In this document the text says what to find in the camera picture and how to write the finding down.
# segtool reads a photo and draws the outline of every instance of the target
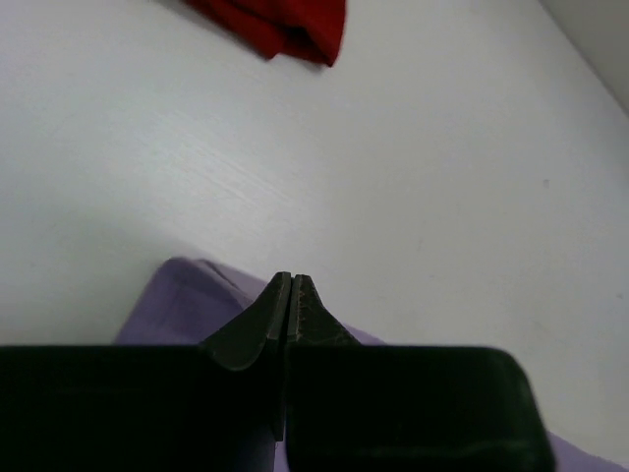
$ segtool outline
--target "purple towel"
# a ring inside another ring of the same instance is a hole
[[[206,261],[171,259],[155,273],[122,328],[117,344],[196,344],[249,306],[265,282]],[[381,343],[349,328],[364,344]],[[549,433],[561,472],[626,472]],[[288,472],[284,444],[275,454],[275,472]]]

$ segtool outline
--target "folded red cloth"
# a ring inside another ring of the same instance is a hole
[[[264,57],[279,52],[332,66],[345,25],[345,0],[186,0],[241,36]]]

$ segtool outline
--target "gray wall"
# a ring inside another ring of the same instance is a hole
[[[629,0],[542,0],[629,110]]]

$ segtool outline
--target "white table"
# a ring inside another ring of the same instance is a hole
[[[629,462],[629,120],[536,1],[350,1],[329,70],[174,0],[0,11],[1,342],[110,341],[174,255],[305,272]]]

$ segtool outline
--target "purple fabric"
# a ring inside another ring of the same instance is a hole
[[[171,259],[155,273],[115,342],[196,344],[238,316],[264,286],[230,267]],[[381,343],[359,329],[349,329],[363,344]],[[552,433],[549,437],[560,472],[627,472]],[[276,450],[274,470],[288,472],[284,443]]]

